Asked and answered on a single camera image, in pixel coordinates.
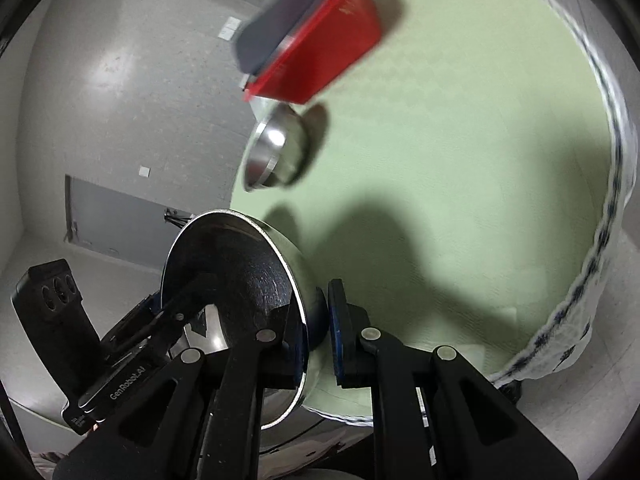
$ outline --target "red bin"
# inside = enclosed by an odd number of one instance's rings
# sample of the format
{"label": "red bin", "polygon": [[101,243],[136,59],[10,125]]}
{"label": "red bin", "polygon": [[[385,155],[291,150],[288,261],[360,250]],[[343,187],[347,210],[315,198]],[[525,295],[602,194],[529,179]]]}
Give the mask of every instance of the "red bin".
{"label": "red bin", "polygon": [[253,96],[304,104],[382,36],[373,0],[323,0],[290,44],[250,82]]}

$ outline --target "small metal bowl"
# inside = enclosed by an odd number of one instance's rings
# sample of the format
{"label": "small metal bowl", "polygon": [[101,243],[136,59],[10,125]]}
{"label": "small metal bowl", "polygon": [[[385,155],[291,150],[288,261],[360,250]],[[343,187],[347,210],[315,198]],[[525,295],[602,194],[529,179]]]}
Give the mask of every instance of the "small metal bowl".
{"label": "small metal bowl", "polygon": [[289,184],[300,172],[308,149],[302,118],[278,103],[254,128],[244,164],[247,191]]}

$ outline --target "wall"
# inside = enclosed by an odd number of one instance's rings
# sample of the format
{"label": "wall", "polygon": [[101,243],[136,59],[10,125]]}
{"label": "wall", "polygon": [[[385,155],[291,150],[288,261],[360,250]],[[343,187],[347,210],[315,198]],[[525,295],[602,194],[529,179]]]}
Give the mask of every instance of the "wall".
{"label": "wall", "polygon": [[254,116],[218,33],[256,10],[242,0],[53,0],[20,110],[27,231],[63,239],[66,174],[194,213],[227,206]]}
{"label": "wall", "polygon": [[83,439],[68,426],[53,423],[15,402],[12,406],[27,446],[35,453],[68,453]]}
{"label": "wall", "polygon": [[100,336],[147,294],[158,290],[160,273],[30,234],[18,242],[0,278],[0,376],[16,402],[62,421],[60,409],[65,397],[31,347],[10,300],[28,267],[58,258],[68,261],[82,293],[82,305]]}
{"label": "wall", "polygon": [[51,0],[41,1],[0,58],[0,272],[22,235],[15,136],[24,75],[50,3]]}

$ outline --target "light green tablecloth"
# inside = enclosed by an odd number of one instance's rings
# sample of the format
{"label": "light green tablecloth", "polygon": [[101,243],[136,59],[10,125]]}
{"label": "light green tablecloth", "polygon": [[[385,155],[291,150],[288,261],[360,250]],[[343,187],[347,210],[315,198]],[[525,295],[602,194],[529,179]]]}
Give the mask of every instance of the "light green tablecloth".
{"label": "light green tablecloth", "polygon": [[[231,207],[287,235],[322,286],[342,278],[375,326],[496,372],[593,242],[602,97],[542,0],[376,3],[382,44],[307,107],[310,167],[285,189],[247,193],[239,176]],[[338,388],[330,359],[305,404],[370,415],[369,391]]]}

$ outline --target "stainless steel pot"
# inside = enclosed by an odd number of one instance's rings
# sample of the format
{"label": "stainless steel pot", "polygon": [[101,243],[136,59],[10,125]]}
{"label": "stainless steel pot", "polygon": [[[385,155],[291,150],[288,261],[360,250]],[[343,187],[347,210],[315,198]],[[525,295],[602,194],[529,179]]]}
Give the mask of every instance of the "stainless steel pot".
{"label": "stainless steel pot", "polygon": [[328,329],[328,313],[302,255],[269,225],[229,209],[215,209],[191,220],[180,231],[162,272],[165,304],[198,272],[212,272],[218,282],[214,304],[205,309],[207,331],[186,330],[190,346],[205,352],[233,346],[248,331],[264,328],[269,312],[294,294],[304,325],[308,356],[296,391],[265,392],[262,428],[282,421],[315,386],[323,354],[317,347]]}
{"label": "stainless steel pot", "polygon": [[244,164],[244,189],[289,184],[300,172],[309,139],[302,118],[286,103],[276,104],[256,124]]}

